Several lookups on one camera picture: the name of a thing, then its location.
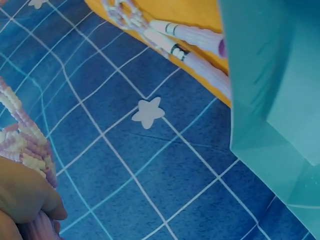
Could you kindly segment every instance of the orange fabric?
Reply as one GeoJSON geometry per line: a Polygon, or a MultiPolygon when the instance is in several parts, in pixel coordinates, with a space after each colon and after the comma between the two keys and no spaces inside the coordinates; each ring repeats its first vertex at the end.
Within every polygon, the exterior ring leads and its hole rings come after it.
{"type": "MultiPolygon", "coordinates": [[[[101,0],[85,0],[85,2],[96,14],[107,21],[109,20],[101,0]]],[[[165,20],[211,29],[218,33],[222,32],[222,23],[216,0],[135,0],[134,3],[143,12],[144,17],[148,21],[152,19],[165,20]]],[[[136,32],[127,32],[142,41],[136,32]]],[[[178,40],[178,43],[202,58],[205,58],[213,66],[223,70],[225,73],[228,72],[228,62],[226,59],[219,59],[214,54],[203,51],[195,46],[188,45],[183,41],[178,40]]],[[[220,91],[212,87],[204,78],[195,74],[193,70],[174,56],[170,56],[169,59],[191,74],[205,88],[230,107],[230,101],[220,91]]]]}

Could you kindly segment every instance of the white grid line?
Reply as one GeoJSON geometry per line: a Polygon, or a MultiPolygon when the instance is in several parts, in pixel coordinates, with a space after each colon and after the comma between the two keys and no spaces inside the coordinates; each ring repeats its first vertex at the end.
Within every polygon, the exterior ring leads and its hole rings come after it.
{"type": "MultiPolygon", "coordinates": [[[[74,24],[72,22],[70,22],[64,15],[62,15],[51,3],[49,3],[49,5],[55,9],[55,11],[57,13],[59,13],[61,15],[62,18],[64,18],[67,22],[69,22],[71,25],[74,26],[74,24]]],[[[11,18],[8,14],[6,14],[9,18],[10,18],[10,21],[14,21],[18,26],[20,25],[17,21],[15,21],[13,18],[11,18]]],[[[76,26],[74,26],[74,29],[76,29],[77,32],[79,32],[80,35],[82,35],[92,46],[94,47],[97,47],[94,45],[93,42],[91,42],[82,32],[80,32],[79,30],[77,30],[76,26]]],[[[28,29],[25,29],[31,36],[33,36],[38,42],[42,43],[42,45],[44,47],[46,47],[48,49],[48,51],[54,56],[57,58],[57,60],[59,59],[58,56],[56,56],[53,52],[50,51],[50,49],[43,43],[41,42],[37,37],[35,37],[33,34],[30,33],[30,31],[28,29]]],[[[116,65],[114,65],[114,63],[112,61],[110,61],[110,59],[108,57],[106,57],[99,49],[96,49],[115,69],[117,72],[119,72],[126,80],[127,82],[131,83],[131,81],[120,71],[119,68],[117,68],[116,65]]],[[[70,80],[68,78],[66,78],[66,81],[68,82],[69,86],[71,87],[71,90],[73,91],[73,93],[77,96],[78,94],[76,93],[76,91],[74,90],[70,80]]],[[[138,93],[140,94],[141,96],[143,96],[143,94],[139,91],[139,89],[136,88],[136,86],[134,84],[130,84],[132,86],[132,88],[138,93]]],[[[89,118],[91,119],[92,123],[96,126],[96,128],[98,130],[99,129],[99,126],[95,123],[95,120],[92,118],[92,116],[90,115],[89,111],[86,110],[86,107],[84,106],[84,104],[82,103],[81,106],[83,107],[83,109],[85,110],[85,112],[87,113],[87,115],[89,116],[89,118]]],[[[169,121],[166,119],[166,118],[162,118],[165,120],[165,122],[172,128],[172,130],[174,130],[174,127],[169,123],[169,121]]],[[[117,155],[117,157],[119,158],[119,160],[122,162],[122,164],[127,168],[127,170],[129,171],[129,173],[132,175],[133,173],[131,172],[131,170],[129,169],[129,167],[126,165],[126,163],[124,162],[124,160],[121,158],[121,156],[118,154],[118,152],[113,148],[113,146],[111,145],[111,143],[109,142],[109,140],[103,135],[102,136],[104,138],[104,140],[106,141],[106,143],[110,146],[110,148],[113,150],[113,152],[117,155]]],[[[188,142],[182,137],[181,138],[185,144],[187,144],[188,142]]],[[[217,175],[217,173],[208,165],[208,163],[199,155],[199,153],[192,147],[190,148],[199,158],[200,160],[207,166],[207,168],[209,168],[211,170],[211,172],[217,177],[217,179],[219,178],[219,176],[217,175]]],[[[148,197],[147,193],[144,191],[144,189],[142,188],[142,186],[140,185],[140,183],[138,182],[138,180],[135,178],[134,179],[137,183],[137,185],[139,186],[140,190],[142,191],[142,193],[145,195],[145,197],[147,198],[147,200],[150,202],[151,205],[154,205],[153,202],[150,200],[150,198],[148,197]]],[[[255,216],[249,211],[249,209],[243,204],[243,202],[234,194],[234,192],[224,183],[224,181],[222,179],[218,179],[223,185],[224,187],[232,194],[232,196],[242,205],[242,207],[244,207],[244,209],[251,215],[251,217],[257,222],[257,226],[259,228],[259,224],[258,224],[258,221],[257,219],[255,218],[255,216]]],[[[170,227],[168,225],[166,225],[166,227],[168,228],[168,230],[170,231],[171,234],[173,234],[173,232],[171,231],[170,227]]]]}
{"type": "MultiPolygon", "coordinates": [[[[119,69],[123,68],[125,65],[127,65],[128,63],[130,63],[133,59],[137,58],[138,56],[140,56],[142,53],[144,53],[149,47],[146,47],[144,50],[142,50],[140,53],[138,53],[136,56],[130,58],[128,61],[126,61],[124,64],[122,64],[119,69]]],[[[111,73],[111,75],[103,82],[100,84],[100,86],[98,86],[93,92],[91,92],[88,96],[86,96],[84,99],[81,99],[80,102],[78,102],[73,108],[71,108],[66,114],[63,115],[62,118],[60,118],[60,120],[55,124],[55,126],[50,130],[48,136],[50,136],[52,134],[52,132],[58,127],[58,125],[74,110],[76,109],[81,103],[85,102],[87,99],[89,99],[90,97],[92,97],[96,92],[98,92],[115,74],[117,73],[117,71],[114,71],[113,73],[111,73]]]]}
{"type": "MultiPolygon", "coordinates": [[[[198,119],[209,109],[209,107],[217,100],[217,98],[215,97],[202,111],[201,113],[193,120],[191,121],[187,127],[185,127],[181,133],[184,133],[185,131],[187,131],[196,121],[198,121],[198,119]]],[[[174,143],[175,140],[178,138],[178,136],[176,135],[175,137],[173,137],[170,141],[168,141],[164,146],[162,146],[136,173],[135,175],[137,176],[138,174],[140,174],[146,166],[148,166],[162,151],[164,151],[170,144],[174,143]]],[[[109,194],[106,198],[104,198],[102,201],[100,201],[98,204],[96,204],[94,207],[92,207],[92,210],[95,210],[97,208],[99,208],[102,204],[104,204],[106,201],[108,201],[110,198],[112,198],[115,194],[117,194],[122,188],[124,188],[129,182],[131,182],[133,178],[130,178],[129,180],[127,180],[124,184],[122,184],[122,186],[120,186],[118,189],[116,189],[115,191],[113,191],[111,194],[109,194]]],[[[74,221],[73,223],[71,223],[69,226],[67,226],[65,229],[63,229],[61,231],[61,234],[64,233],[65,231],[67,231],[69,228],[71,228],[72,226],[74,226],[76,223],[78,223],[81,219],[83,219],[85,216],[87,216],[89,213],[85,213],[83,216],[81,216],[80,218],[78,218],[76,221],[74,221]]]]}
{"type": "MultiPolygon", "coordinates": [[[[111,129],[113,129],[115,126],[117,126],[119,123],[121,123],[125,118],[127,118],[129,115],[131,115],[135,110],[137,110],[138,107],[134,107],[131,109],[128,113],[126,113],[123,117],[121,117],[118,121],[116,121],[114,124],[112,124],[110,127],[108,127],[104,132],[103,135],[105,135],[107,132],[109,132],[111,129]]],[[[81,158],[89,149],[92,147],[99,139],[101,139],[101,135],[99,135],[95,140],[93,140],[78,156],[76,156],[71,162],[69,162],[67,165],[64,166],[62,170],[60,170],[56,175],[59,176],[61,173],[63,173],[67,168],[69,168],[72,164],[74,164],[79,158],[81,158]]]]}
{"type": "MultiPolygon", "coordinates": [[[[24,8],[24,6],[28,3],[28,0],[25,1],[25,3],[15,12],[15,14],[12,15],[12,18],[14,18],[20,11],[21,9],[24,8]]],[[[2,33],[2,31],[6,28],[6,26],[9,25],[9,23],[11,22],[11,18],[9,17],[9,21],[7,21],[5,23],[5,25],[3,26],[3,28],[0,29],[0,33],[2,33]]]]}
{"type": "Polygon", "coordinates": [[[257,227],[261,231],[261,233],[266,237],[266,239],[270,240],[270,237],[267,235],[267,233],[259,226],[259,221],[257,218],[253,215],[253,213],[248,209],[248,207],[240,200],[240,198],[231,190],[231,188],[225,183],[225,181],[222,180],[222,178],[219,177],[217,172],[207,163],[207,161],[194,149],[193,146],[175,129],[175,127],[165,118],[162,117],[162,119],[169,125],[169,127],[179,136],[179,138],[193,151],[193,153],[203,162],[203,164],[211,171],[213,175],[215,175],[216,178],[219,178],[219,181],[222,183],[222,185],[228,190],[228,192],[235,198],[235,200],[244,208],[244,210],[252,217],[252,219],[257,224],[257,227]]]}
{"type": "MultiPolygon", "coordinates": [[[[15,16],[21,11],[21,9],[29,2],[29,0],[26,0],[25,3],[17,10],[17,12],[12,16],[12,18],[15,18],[15,16]]],[[[62,2],[59,6],[61,7],[63,4],[65,4],[67,2],[67,0],[65,0],[64,2],[62,2]]],[[[33,33],[51,14],[53,14],[55,11],[53,10],[52,12],[50,12],[48,15],[46,15],[32,30],[31,32],[33,33]]],[[[2,29],[0,29],[0,34],[2,32],[3,29],[5,29],[5,27],[11,22],[11,19],[4,25],[4,27],[2,29]]],[[[20,48],[20,46],[30,37],[30,35],[27,35],[21,42],[20,44],[11,52],[11,54],[8,56],[8,59],[10,59],[12,57],[13,54],[15,54],[15,52],[17,51],[18,48],[20,48]]],[[[4,65],[7,63],[7,60],[4,61],[4,63],[1,65],[0,67],[0,71],[1,69],[4,67],[4,65]]]]}
{"type": "MultiPolygon", "coordinates": [[[[20,28],[22,28],[23,30],[25,30],[30,36],[32,36],[36,41],[38,41],[44,48],[46,48],[51,54],[52,56],[54,56],[56,58],[56,60],[61,64],[61,67],[63,68],[63,73],[65,75],[66,80],[70,83],[70,80],[67,76],[66,70],[65,70],[65,66],[63,64],[63,62],[61,61],[61,59],[54,53],[51,51],[51,49],[44,44],[37,36],[35,36],[29,29],[27,29],[26,27],[24,27],[23,25],[21,25],[18,21],[16,21],[15,19],[13,19],[6,11],[4,11],[2,8],[0,8],[0,11],[2,13],[4,13],[8,18],[10,18],[16,25],[18,25],[20,28]]],[[[62,163],[62,161],[59,159],[60,164],[62,167],[64,167],[64,164],[62,163]]],[[[74,181],[72,180],[72,178],[70,177],[68,171],[65,171],[68,179],[70,180],[71,184],[73,185],[75,191],[77,192],[77,194],[79,195],[80,199],[83,201],[84,205],[87,207],[87,209],[89,210],[89,212],[93,215],[93,217],[95,218],[95,220],[97,221],[97,223],[100,225],[100,227],[102,228],[102,230],[107,234],[107,236],[110,238],[110,240],[112,240],[112,237],[110,236],[110,234],[108,233],[108,231],[106,230],[106,228],[103,226],[103,224],[101,223],[101,221],[99,220],[99,218],[96,216],[96,214],[92,211],[92,209],[89,207],[88,203],[86,202],[86,200],[83,198],[83,196],[81,195],[81,193],[79,192],[79,189],[77,188],[77,186],[75,185],[74,181]]]]}
{"type": "Polygon", "coordinates": [[[255,228],[257,225],[254,225],[240,240],[244,240],[255,228]]]}
{"type": "MultiPolygon", "coordinates": [[[[104,46],[102,49],[109,47],[112,43],[114,43],[121,35],[123,34],[120,33],[119,35],[117,35],[112,41],[110,41],[106,46],[104,46]]],[[[86,40],[84,39],[83,42],[77,47],[77,49],[72,53],[72,55],[68,58],[68,60],[65,62],[65,66],[67,65],[67,63],[69,62],[69,60],[74,56],[74,54],[78,51],[78,49],[82,46],[82,44],[85,42],[86,40]]],[[[93,58],[95,55],[97,55],[98,52],[93,53],[91,56],[89,56],[87,59],[85,59],[82,63],[80,63],[78,65],[78,67],[70,74],[69,78],[72,78],[74,76],[74,74],[76,74],[76,72],[78,70],[81,69],[81,67],[87,62],[89,61],[91,58],[93,58]]],[[[50,84],[57,78],[57,76],[61,73],[63,69],[60,69],[59,72],[54,76],[54,78],[49,82],[49,84],[45,87],[45,89],[43,90],[43,92],[45,92],[49,87],[50,84]]],[[[59,87],[59,89],[54,93],[54,95],[52,96],[52,98],[48,101],[48,103],[44,106],[44,109],[46,109],[48,107],[48,105],[52,102],[52,100],[55,98],[55,96],[60,92],[60,90],[63,88],[63,86],[66,84],[66,82],[63,82],[63,84],[59,87]]],[[[37,101],[42,97],[39,96],[39,98],[35,101],[35,103],[32,105],[31,109],[36,105],[37,101]]],[[[35,120],[37,120],[40,116],[42,115],[42,113],[40,113],[35,120]]]]}
{"type": "Polygon", "coordinates": [[[50,2],[48,4],[71,26],[74,27],[74,29],[89,43],[92,45],[93,48],[96,49],[96,51],[131,85],[131,87],[140,95],[143,96],[143,94],[140,92],[140,90],[128,79],[128,77],[92,42],[86,35],[84,35],[74,24],[71,22],[68,18],[66,18],[55,6],[53,6],[50,2]]]}
{"type": "MultiPolygon", "coordinates": [[[[239,162],[239,159],[237,159],[236,161],[234,161],[226,170],[224,170],[219,176],[220,178],[225,175],[234,165],[237,164],[237,162],[239,162]]],[[[193,198],[191,198],[185,205],[183,205],[178,211],[176,211],[171,217],[168,218],[168,220],[166,220],[167,223],[169,223],[172,219],[174,219],[177,215],[179,215],[184,209],[186,209],[190,204],[192,204],[197,198],[199,198],[205,191],[207,191],[214,183],[216,183],[219,179],[215,178],[212,182],[210,182],[205,188],[203,188],[198,194],[196,194],[193,198]]],[[[165,224],[161,224],[160,226],[158,226],[155,230],[153,230],[152,232],[150,232],[147,236],[145,236],[144,238],[142,238],[141,240],[146,240],[148,238],[150,238],[152,235],[154,235],[155,233],[157,233],[160,229],[162,229],[162,227],[165,224]]]]}
{"type": "MultiPolygon", "coordinates": [[[[89,35],[88,36],[90,36],[91,34],[93,34],[94,33],[94,31],[95,30],[97,30],[100,26],[102,26],[103,24],[105,24],[106,23],[106,21],[105,22],[103,22],[103,23],[100,23],[99,25],[97,25],[90,33],[89,33],[89,35]]],[[[83,43],[85,42],[85,40],[83,40],[80,44],[79,44],[79,46],[73,51],[73,53],[68,57],[68,59],[65,61],[65,63],[64,63],[64,65],[66,66],[67,65],[67,63],[70,61],[70,59],[75,55],[75,53],[78,51],[78,49],[83,45],[83,43]]],[[[96,53],[94,53],[94,54],[92,54],[90,57],[88,57],[87,59],[85,59],[80,65],[83,65],[86,61],[88,61],[91,57],[93,57],[94,55],[95,55],[96,53]]],[[[71,75],[70,75],[70,77],[73,75],[73,74],[75,74],[75,72],[76,72],[76,70],[78,70],[78,69],[75,69],[72,73],[71,73],[71,75]]],[[[45,93],[46,92],[46,90],[50,87],[50,85],[51,85],[51,83],[57,78],[57,76],[61,73],[61,71],[62,71],[62,69],[60,69],[56,74],[55,74],[55,76],[52,78],[52,80],[47,84],[47,86],[44,88],[44,90],[43,90],[43,92],[45,93]]],[[[43,95],[41,94],[38,98],[37,98],[37,100],[36,101],[34,101],[34,104],[31,106],[31,108],[30,108],[30,111],[35,107],[35,105],[36,105],[36,103],[41,99],[43,97],[43,95]]],[[[34,121],[36,121],[38,118],[39,118],[39,116],[41,115],[41,113],[35,118],[35,120],[34,121]]]]}
{"type": "MultiPolygon", "coordinates": [[[[82,23],[90,14],[92,14],[93,12],[89,12],[83,19],[81,19],[76,25],[78,26],[80,23],[82,23]]],[[[74,27],[72,29],[70,29],[59,41],[56,42],[56,44],[50,49],[51,51],[63,40],[65,39],[65,37],[67,35],[69,35],[72,31],[74,30],[74,27]]],[[[21,81],[21,83],[19,84],[19,86],[16,88],[16,90],[14,91],[15,93],[18,92],[18,90],[21,88],[21,86],[24,84],[24,82],[29,78],[29,76],[33,73],[33,71],[40,65],[40,63],[46,58],[47,55],[49,55],[50,51],[48,51],[35,65],[34,67],[29,71],[29,73],[26,75],[26,77],[21,81]]],[[[5,63],[8,62],[8,60],[10,59],[10,57],[12,57],[12,54],[5,60],[5,62],[3,63],[3,65],[5,63]]],[[[61,72],[61,70],[56,74],[56,76],[53,78],[53,80],[58,76],[58,74],[61,72]]],[[[35,101],[37,102],[40,98],[42,97],[42,94],[40,94],[40,96],[38,97],[38,99],[35,101]]],[[[5,108],[1,111],[0,113],[0,117],[2,116],[2,114],[5,112],[5,108]]]]}
{"type": "MultiPolygon", "coordinates": [[[[277,199],[277,196],[274,196],[272,198],[272,200],[270,201],[270,203],[268,204],[268,206],[266,207],[266,209],[264,211],[265,213],[268,211],[268,209],[270,208],[271,204],[274,202],[275,199],[277,199]]],[[[253,229],[255,229],[255,227],[258,227],[257,223],[240,240],[244,240],[253,231],[253,229]]]]}
{"type": "Polygon", "coordinates": [[[310,234],[310,232],[307,232],[307,233],[304,235],[304,237],[302,238],[302,240],[306,240],[307,237],[309,236],[309,234],[310,234]]]}
{"type": "MultiPolygon", "coordinates": [[[[74,24],[68,20],[61,12],[59,12],[57,9],[55,9],[57,11],[57,13],[63,18],[65,19],[69,24],[71,24],[72,26],[74,26],[74,24]]],[[[75,30],[79,32],[80,35],[82,35],[100,54],[101,56],[107,60],[107,62],[109,64],[111,64],[117,72],[119,72],[122,77],[132,86],[132,88],[144,99],[146,99],[146,97],[142,94],[142,92],[128,79],[128,77],[102,52],[98,49],[98,47],[90,40],[88,39],[81,31],[79,31],[76,27],[75,30]]],[[[198,158],[203,162],[203,164],[212,172],[212,174],[214,174],[216,176],[216,178],[219,178],[219,175],[212,169],[212,167],[205,161],[205,159],[190,145],[189,142],[186,141],[186,139],[180,135],[180,133],[174,128],[174,126],[165,118],[162,117],[162,119],[169,125],[169,127],[181,138],[181,140],[198,156],[198,158]]],[[[105,138],[107,144],[110,142],[107,140],[107,138],[105,136],[102,136],[105,138]]],[[[259,228],[259,230],[261,231],[261,233],[268,239],[270,240],[269,236],[266,234],[266,232],[259,226],[259,222],[257,220],[257,218],[253,215],[253,213],[248,209],[248,207],[238,198],[238,196],[229,188],[229,186],[227,186],[227,184],[222,180],[219,179],[219,181],[222,183],[222,185],[230,192],[230,194],[237,200],[237,202],[247,211],[247,213],[252,217],[252,219],[256,222],[257,227],[259,228]]]]}

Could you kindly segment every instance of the teal paper bag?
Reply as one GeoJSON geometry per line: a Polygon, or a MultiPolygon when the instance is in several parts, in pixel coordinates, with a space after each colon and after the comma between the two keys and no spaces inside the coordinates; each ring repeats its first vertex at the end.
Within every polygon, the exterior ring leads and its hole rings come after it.
{"type": "Polygon", "coordinates": [[[231,150],[320,239],[319,1],[223,0],[231,150]]]}

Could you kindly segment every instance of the star print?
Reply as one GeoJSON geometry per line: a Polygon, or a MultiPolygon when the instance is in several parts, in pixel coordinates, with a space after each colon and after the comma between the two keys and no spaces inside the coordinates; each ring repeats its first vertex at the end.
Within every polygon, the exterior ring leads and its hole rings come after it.
{"type": "Polygon", "coordinates": [[[48,0],[31,0],[28,6],[34,6],[35,9],[41,8],[42,4],[48,2],[48,0]]]}
{"type": "Polygon", "coordinates": [[[139,111],[132,116],[135,122],[141,122],[144,129],[150,129],[156,119],[165,115],[165,111],[159,108],[161,98],[155,97],[153,100],[140,100],[138,103],[139,111]]]}

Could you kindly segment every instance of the blue grid fabric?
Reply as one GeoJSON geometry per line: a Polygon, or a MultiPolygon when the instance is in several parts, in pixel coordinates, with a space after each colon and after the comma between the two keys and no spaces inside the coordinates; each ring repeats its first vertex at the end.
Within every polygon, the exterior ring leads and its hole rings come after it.
{"type": "Polygon", "coordinates": [[[67,240],[314,239],[230,152],[229,108],[82,0],[0,8],[0,74],[52,143],[67,240]]]}

